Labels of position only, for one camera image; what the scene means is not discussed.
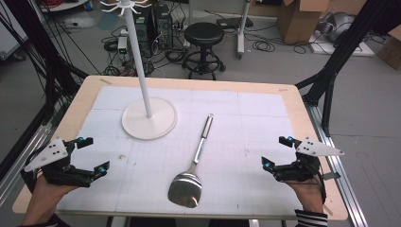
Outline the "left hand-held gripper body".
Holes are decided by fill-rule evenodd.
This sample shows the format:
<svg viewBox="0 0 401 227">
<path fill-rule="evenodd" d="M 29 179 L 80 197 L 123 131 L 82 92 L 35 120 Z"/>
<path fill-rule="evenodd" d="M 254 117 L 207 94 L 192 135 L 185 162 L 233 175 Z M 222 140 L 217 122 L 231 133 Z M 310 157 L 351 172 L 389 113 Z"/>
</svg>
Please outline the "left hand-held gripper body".
<svg viewBox="0 0 401 227">
<path fill-rule="evenodd" d="M 77 148 L 75 140 L 64 141 L 57 137 L 34 150 L 23 168 L 26 186 L 34 188 L 37 174 L 41 171 L 49 183 L 89 187 L 96 179 L 94 170 L 78 169 L 71 164 L 71 154 Z"/>
</svg>

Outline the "white hook stand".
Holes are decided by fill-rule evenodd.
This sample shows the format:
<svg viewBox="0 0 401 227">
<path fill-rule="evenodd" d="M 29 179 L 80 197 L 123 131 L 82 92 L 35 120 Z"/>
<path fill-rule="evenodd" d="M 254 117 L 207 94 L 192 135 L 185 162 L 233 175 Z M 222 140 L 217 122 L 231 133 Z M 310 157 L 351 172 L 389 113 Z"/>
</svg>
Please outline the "white hook stand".
<svg viewBox="0 0 401 227">
<path fill-rule="evenodd" d="M 111 4 L 102 2 L 102 5 L 110 7 L 110 9 L 104 9 L 104 12 L 119 9 L 119 15 L 125 17 L 142 98 L 132 102 L 125 109 L 122 114 L 122 126 L 126 133 L 132 137 L 145 141 L 166 136 L 174 129 L 178 121 L 176 108 L 171 102 L 148 95 L 145 71 L 133 20 L 133 14 L 138 14 L 135 8 L 150 7 L 147 1 L 116 0 L 115 3 Z"/>
</svg>

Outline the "metal spatula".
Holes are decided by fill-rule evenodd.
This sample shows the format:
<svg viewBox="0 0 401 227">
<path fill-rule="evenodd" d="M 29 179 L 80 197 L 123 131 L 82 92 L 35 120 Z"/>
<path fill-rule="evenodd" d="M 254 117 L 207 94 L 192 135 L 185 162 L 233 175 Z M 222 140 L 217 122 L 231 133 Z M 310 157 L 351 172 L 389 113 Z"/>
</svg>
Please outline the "metal spatula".
<svg viewBox="0 0 401 227">
<path fill-rule="evenodd" d="M 200 135 L 200 141 L 189 168 L 176 175 L 168 188 L 167 198 L 175 204 L 187 208 L 195 208 L 199 205 L 202 185 L 200 178 L 196 174 L 196 168 L 200 161 L 203 145 L 209 135 L 213 120 L 214 115 L 212 113 L 208 114 Z"/>
</svg>

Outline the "person's right hand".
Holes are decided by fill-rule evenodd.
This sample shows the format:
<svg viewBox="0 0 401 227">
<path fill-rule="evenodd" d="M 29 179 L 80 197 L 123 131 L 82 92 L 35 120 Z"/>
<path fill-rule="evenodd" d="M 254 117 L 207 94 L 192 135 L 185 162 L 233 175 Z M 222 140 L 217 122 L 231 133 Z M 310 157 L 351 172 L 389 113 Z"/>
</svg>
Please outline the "person's right hand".
<svg viewBox="0 0 401 227">
<path fill-rule="evenodd" d="M 317 177 L 304 182 L 286 181 L 286 184 L 295 192 L 304 211 L 323 213 L 322 186 Z"/>
</svg>

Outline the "person's left hand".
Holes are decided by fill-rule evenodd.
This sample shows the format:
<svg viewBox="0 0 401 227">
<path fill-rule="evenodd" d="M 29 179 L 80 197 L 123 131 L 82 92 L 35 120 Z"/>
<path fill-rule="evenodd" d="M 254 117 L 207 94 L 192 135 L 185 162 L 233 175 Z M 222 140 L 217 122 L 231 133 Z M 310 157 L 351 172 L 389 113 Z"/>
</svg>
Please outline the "person's left hand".
<svg viewBox="0 0 401 227">
<path fill-rule="evenodd" d="M 73 185 L 49 183 L 44 175 L 40 174 L 37 177 L 28 208 L 34 211 L 55 209 L 65 195 L 76 189 L 78 187 Z"/>
</svg>

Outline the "white grid mat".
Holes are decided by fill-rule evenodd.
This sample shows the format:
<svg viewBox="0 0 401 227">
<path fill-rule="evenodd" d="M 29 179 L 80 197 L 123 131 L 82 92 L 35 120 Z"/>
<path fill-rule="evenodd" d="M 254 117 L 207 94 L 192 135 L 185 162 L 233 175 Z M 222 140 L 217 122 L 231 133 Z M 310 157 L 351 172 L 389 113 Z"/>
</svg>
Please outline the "white grid mat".
<svg viewBox="0 0 401 227">
<path fill-rule="evenodd" d="M 109 171 L 90 187 L 65 196 L 59 210 L 245 218 L 291 216 L 299 208 L 294 192 L 276 182 L 261 164 L 262 158 L 278 165 L 295 159 L 293 149 L 278 141 L 293 133 L 281 96 L 172 89 L 149 93 L 176 107 L 176 127 L 153 141 L 130 136 L 121 116 L 129 104 L 141 99 L 140 90 L 102 88 L 78 132 L 94 143 L 74 150 L 72 163 L 91 169 L 107 162 Z M 173 178 L 188 169 L 209 114 L 214 120 L 197 166 L 200 202 L 185 208 L 169 201 L 167 191 Z"/>
</svg>

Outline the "small device with green light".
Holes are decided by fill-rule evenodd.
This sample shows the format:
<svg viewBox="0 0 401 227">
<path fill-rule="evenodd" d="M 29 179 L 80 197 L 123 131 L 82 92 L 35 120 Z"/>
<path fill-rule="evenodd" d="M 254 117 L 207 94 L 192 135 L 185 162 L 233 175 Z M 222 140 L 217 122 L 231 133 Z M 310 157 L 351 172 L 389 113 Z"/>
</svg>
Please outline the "small device with green light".
<svg viewBox="0 0 401 227">
<path fill-rule="evenodd" d="M 117 50 L 120 54 L 126 54 L 128 52 L 128 38 L 127 37 L 119 37 Z"/>
</svg>

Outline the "open cardboard box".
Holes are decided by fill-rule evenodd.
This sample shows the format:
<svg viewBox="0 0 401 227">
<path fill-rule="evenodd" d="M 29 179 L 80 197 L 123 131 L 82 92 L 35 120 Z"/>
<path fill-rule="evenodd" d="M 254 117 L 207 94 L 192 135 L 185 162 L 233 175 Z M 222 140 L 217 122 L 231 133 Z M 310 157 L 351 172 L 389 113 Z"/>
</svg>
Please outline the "open cardboard box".
<svg viewBox="0 0 401 227">
<path fill-rule="evenodd" d="M 329 0 L 282 0 L 277 26 L 286 44 L 305 44 L 309 41 Z"/>
</svg>

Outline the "grey appliance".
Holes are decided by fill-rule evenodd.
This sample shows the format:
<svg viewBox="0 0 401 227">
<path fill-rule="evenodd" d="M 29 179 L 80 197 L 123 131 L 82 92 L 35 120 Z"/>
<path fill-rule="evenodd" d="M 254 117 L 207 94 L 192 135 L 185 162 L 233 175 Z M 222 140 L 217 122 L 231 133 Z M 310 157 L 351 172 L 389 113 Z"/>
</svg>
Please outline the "grey appliance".
<svg viewBox="0 0 401 227">
<path fill-rule="evenodd" d="M 355 17 L 345 12 L 328 12 L 320 19 L 316 29 L 331 43 L 335 43 L 354 21 Z"/>
</svg>

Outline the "black flat device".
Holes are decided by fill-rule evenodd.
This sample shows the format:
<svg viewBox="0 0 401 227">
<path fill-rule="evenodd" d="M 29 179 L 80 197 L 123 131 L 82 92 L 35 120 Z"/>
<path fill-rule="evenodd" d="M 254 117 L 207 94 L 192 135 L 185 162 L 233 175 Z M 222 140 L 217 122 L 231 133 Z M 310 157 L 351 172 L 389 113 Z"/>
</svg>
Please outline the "black flat device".
<svg viewBox="0 0 401 227">
<path fill-rule="evenodd" d="M 217 19 L 217 25 L 222 29 L 230 29 L 230 28 L 240 28 L 241 26 L 241 18 L 225 18 L 225 19 Z M 245 27 L 253 26 L 253 21 L 250 18 L 246 19 Z"/>
</svg>

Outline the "black round stool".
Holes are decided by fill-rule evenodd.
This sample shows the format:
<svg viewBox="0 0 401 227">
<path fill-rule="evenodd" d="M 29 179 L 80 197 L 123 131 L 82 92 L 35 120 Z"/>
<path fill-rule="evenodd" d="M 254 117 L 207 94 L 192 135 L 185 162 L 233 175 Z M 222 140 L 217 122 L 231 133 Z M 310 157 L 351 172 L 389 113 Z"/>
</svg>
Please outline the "black round stool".
<svg viewBox="0 0 401 227">
<path fill-rule="evenodd" d="M 212 80 L 216 80 L 215 72 L 226 70 L 226 65 L 213 51 L 213 46 L 223 40 L 224 34 L 221 27 L 207 22 L 192 24 L 185 30 L 185 39 L 200 49 L 191 52 L 183 59 L 182 69 L 189 71 L 189 79 L 192 79 L 194 74 L 210 74 Z"/>
</svg>

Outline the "small cardboard box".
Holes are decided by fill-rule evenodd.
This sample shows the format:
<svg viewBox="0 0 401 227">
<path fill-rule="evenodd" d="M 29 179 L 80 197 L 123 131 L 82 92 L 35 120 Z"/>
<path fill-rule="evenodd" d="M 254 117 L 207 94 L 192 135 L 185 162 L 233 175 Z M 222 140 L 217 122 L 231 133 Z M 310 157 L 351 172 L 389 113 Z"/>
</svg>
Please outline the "small cardboard box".
<svg viewBox="0 0 401 227">
<path fill-rule="evenodd" d="M 377 56 L 395 70 L 401 70 L 401 24 L 389 32 L 389 39 Z"/>
</svg>

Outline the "black computer tower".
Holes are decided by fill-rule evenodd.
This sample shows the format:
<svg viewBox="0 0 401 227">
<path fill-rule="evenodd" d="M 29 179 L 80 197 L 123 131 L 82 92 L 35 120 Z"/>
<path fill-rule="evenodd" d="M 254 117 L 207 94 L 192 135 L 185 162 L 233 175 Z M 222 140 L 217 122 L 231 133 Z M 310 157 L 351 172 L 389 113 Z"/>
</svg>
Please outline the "black computer tower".
<svg viewBox="0 0 401 227">
<path fill-rule="evenodd" d="M 172 17 L 166 4 L 158 4 L 153 7 L 157 38 L 163 49 L 171 49 L 173 46 Z"/>
</svg>

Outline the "aluminium rail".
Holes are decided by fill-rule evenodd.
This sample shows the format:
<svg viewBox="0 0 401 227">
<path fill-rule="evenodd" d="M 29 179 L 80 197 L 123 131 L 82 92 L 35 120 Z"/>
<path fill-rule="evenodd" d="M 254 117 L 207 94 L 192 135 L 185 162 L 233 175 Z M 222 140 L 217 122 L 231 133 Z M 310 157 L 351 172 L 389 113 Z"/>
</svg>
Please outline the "aluminium rail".
<svg viewBox="0 0 401 227">
<path fill-rule="evenodd" d="M 0 164 L 0 207 L 4 206 L 18 189 L 18 184 L 22 180 L 20 170 L 25 166 L 29 154 L 42 146 L 52 134 L 51 125 L 28 129 L 11 149 L 11 156 Z"/>
<path fill-rule="evenodd" d="M 335 144 L 330 135 L 326 135 L 323 127 L 323 115 L 318 107 L 313 107 L 308 104 L 305 108 L 309 114 L 310 120 L 314 126 L 315 132 L 321 142 L 334 147 Z M 334 173 L 339 173 L 340 177 L 335 180 L 337 188 L 340 192 L 343 204 L 346 207 L 348 218 L 350 219 L 353 227 L 369 227 L 362 209 L 357 201 L 357 196 L 350 184 L 345 168 L 339 156 L 328 156 L 326 162 L 330 170 Z"/>
</svg>

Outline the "white post stand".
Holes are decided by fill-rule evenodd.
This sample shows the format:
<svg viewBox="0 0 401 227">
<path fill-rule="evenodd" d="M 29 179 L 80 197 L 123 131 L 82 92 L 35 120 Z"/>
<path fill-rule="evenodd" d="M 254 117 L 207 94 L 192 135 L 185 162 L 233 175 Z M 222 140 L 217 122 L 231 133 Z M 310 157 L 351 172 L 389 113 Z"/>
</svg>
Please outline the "white post stand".
<svg viewBox="0 0 401 227">
<path fill-rule="evenodd" d="M 240 27 L 237 31 L 236 55 L 239 59 L 241 59 L 245 53 L 244 30 L 245 30 L 245 25 L 246 25 L 246 20 L 247 20 L 250 5 L 251 5 L 251 0 L 245 0 L 244 8 L 243 8 L 243 11 L 241 14 L 241 19 L 240 19 Z"/>
</svg>

